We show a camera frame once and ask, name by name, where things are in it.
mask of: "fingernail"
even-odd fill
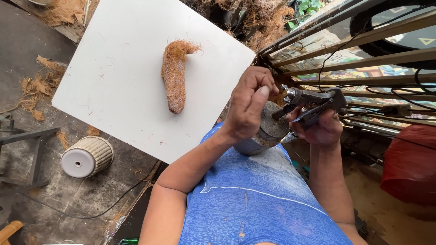
[[[259,88],[259,93],[263,96],[269,96],[269,88],[268,86],[263,86],[261,88]]]

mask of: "black metal stand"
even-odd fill
[[[16,184],[16,185],[22,186],[22,188],[19,188],[17,190],[0,192],[0,197],[9,195],[9,194],[14,193],[14,192],[27,191],[31,188],[41,187],[44,185],[48,185],[50,183],[50,181],[38,182],[39,171],[41,169],[42,153],[44,152],[44,143],[45,143],[45,140],[47,139],[47,136],[50,134],[53,134],[55,132],[58,132],[59,130],[61,130],[60,127],[52,127],[52,128],[48,128],[48,129],[38,129],[35,131],[19,133],[16,135],[11,135],[11,136],[0,138],[0,153],[1,153],[1,147],[3,145],[9,144],[9,143],[14,143],[14,142],[21,141],[21,140],[27,140],[27,139],[38,137],[35,151],[33,154],[33,160],[32,160],[29,178],[27,179],[27,181],[21,181],[21,180],[14,180],[14,179],[7,178],[7,177],[0,177],[0,182],[5,182],[5,183]]]

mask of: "person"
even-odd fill
[[[307,130],[291,123],[301,106],[286,116],[310,143],[309,186],[280,144],[250,157],[232,147],[257,133],[269,94],[278,92],[268,69],[246,69],[226,120],[157,179],[139,245],[367,244],[354,225],[334,110]]]

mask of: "white board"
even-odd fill
[[[169,111],[160,77],[171,41],[191,40],[185,108]],[[101,0],[54,107],[172,163],[196,147],[255,53],[179,0]]]

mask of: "green bottle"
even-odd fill
[[[121,241],[119,241],[118,245],[138,245],[139,237],[134,238],[124,238]]]

